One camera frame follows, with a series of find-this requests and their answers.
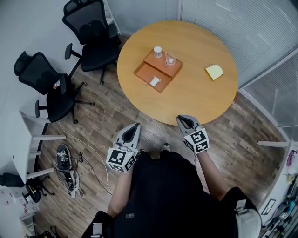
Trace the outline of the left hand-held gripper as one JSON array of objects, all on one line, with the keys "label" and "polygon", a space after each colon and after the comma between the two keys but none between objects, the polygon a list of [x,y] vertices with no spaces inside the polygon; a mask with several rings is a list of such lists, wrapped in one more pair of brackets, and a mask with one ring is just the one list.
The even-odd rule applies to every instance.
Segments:
[{"label": "left hand-held gripper", "polygon": [[139,123],[134,123],[118,132],[116,142],[108,149],[106,163],[110,169],[127,173],[133,167],[138,153],[141,129]]}]

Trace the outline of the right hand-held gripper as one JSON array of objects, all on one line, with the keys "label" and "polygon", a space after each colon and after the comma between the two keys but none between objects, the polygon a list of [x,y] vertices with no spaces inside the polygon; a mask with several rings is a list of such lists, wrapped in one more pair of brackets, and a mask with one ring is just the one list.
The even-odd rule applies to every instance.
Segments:
[{"label": "right hand-held gripper", "polygon": [[210,148],[210,142],[205,128],[199,126],[199,121],[189,115],[178,115],[176,117],[177,124],[181,133],[184,136],[184,144],[194,152],[198,154],[207,151]]}]

